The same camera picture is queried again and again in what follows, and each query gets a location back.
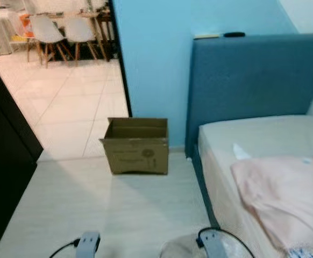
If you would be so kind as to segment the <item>pink pillow orange prints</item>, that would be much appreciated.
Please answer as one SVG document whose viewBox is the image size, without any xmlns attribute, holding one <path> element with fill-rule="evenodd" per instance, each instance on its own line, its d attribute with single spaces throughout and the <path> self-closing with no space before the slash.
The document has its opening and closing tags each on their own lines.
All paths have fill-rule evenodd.
<svg viewBox="0 0 313 258">
<path fill-rule="evenodd" d="M 313 167 L 302 158 L 250 158 L 230 167 L 243 206 L 280 250 L 313 248 Z"/>
</svg>

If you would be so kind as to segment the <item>black wardrobe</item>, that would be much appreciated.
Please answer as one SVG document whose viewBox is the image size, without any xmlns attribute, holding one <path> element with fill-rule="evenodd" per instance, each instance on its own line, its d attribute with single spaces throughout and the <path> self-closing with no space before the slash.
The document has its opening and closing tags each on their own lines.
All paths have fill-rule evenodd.
<svg viewBox="0 0 313 258">
<path fill-rule="evenodd" d="M 0 76 L 0 242 L 36 170 L 41 150 Z"/>
</svg>

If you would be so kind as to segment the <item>orange bag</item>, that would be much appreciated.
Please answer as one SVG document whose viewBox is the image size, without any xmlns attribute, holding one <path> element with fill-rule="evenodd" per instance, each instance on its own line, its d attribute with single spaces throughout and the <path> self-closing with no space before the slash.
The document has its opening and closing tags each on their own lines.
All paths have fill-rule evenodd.
<svg viewBox="0 0 313 258">
<path fill-rule="evenodd" d="M 17 34 L 21 37 L 34 38 L 29 14 L 16 14 Z"/>
</svg>

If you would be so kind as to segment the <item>dark blue bed base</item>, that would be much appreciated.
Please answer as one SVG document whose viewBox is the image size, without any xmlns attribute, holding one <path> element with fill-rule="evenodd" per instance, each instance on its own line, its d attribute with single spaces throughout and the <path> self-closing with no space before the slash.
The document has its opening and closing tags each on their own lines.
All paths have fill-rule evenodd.
<svg viewBox="0 0 313 258">
<path fill-rule="evenodd" d="M 196 175 L 198 186 L 201 192 L 203 203 L 205 204 L 206 213 L 208 216 L 208 221 L 211 227 L 220 228 L 219 223 L 216 219 L 215 212 L 213 210 L 210 195 L 207 190 L 206 181 L 204 177 L 204 171 L 202 167 L 202 160 L 198 150 L 192 150 L 189 158 L 193 163 L 194 174 Z"/>
</svg>

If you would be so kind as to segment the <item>white remote control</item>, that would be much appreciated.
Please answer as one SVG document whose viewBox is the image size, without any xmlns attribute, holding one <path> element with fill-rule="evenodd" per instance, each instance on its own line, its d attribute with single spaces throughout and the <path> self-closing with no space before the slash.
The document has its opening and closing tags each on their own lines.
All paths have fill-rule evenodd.
<svg viewBox="0 0 313 258">
<path fill-rule="evenodd" d="M 199 34 L 194 36 L 194 40 L 220 38 L 221 34 Z"/>
</svg>

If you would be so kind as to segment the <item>crumpled white tissue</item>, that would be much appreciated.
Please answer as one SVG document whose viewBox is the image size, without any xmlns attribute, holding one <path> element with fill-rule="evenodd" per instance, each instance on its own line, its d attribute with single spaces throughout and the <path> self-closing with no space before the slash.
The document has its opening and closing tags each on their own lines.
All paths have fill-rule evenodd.
<svg viewBox="0 0 313 258">
<path fill-rule="evenodd" d="M 236 160 L 246 160 L 252 158 L 252 156 L 238 144 L 232 145 L 232 152 Z"/>
</svg>

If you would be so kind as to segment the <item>blue upholstered headboard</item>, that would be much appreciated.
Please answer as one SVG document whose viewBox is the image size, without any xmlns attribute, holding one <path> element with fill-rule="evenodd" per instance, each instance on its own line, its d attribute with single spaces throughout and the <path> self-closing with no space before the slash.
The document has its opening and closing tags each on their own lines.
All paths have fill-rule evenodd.
<svg viewBox="0 0 313 258">
<path fill-rule="evenodd" d="M 201 125 L 304 114 L 313 101 L 313 34 L 196 39 L 189 72 L 186 157 Z"/>
</svg>

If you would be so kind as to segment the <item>cream bed mattress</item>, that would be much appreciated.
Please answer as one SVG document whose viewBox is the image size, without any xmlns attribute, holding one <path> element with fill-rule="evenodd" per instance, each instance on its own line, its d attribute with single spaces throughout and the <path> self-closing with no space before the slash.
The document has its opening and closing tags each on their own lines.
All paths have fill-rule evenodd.
<svg viewBox="0 0 313 258">
<path fill-rule="evenodd" d="M 313 156 L 313 117 L 272 116 L 209 123 L 199 128 L 197 150 L 211 206 L 211 218 L 235 234 L 255 258 L 284 258 L 257 219 L 240 201 L 231 165 L 234 146 L 250 157 Z"/>
</svg>

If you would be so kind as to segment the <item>black door frame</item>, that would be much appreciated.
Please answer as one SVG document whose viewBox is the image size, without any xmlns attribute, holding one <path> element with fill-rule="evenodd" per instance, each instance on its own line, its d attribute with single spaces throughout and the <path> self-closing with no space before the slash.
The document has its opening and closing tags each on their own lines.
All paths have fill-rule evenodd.
<svg viewBox="0 0 313 258">
<path fill-rule="evenodd" d="M 120 41 L 120 32 L 119 32 L 119 25 L 117 21 L 115 1 L 107 0 L 107 4 L 110 10 L 112 31 L 115 37 L 116 54 L 117 54 L 117 59 L 119 60 L 120 80 L 122 81 L 123 88 L 124 88 L 124 96 L 125 96 L 124 98 L 125 98 L 125 106 L 127 108 L 127 117 L 132 117 L 129 85 L 127 84 L 127 79 L 125 77 L 124 55 L 123 55 L 123 49 L 122 49 L 122 42 Z"/>
</svg>

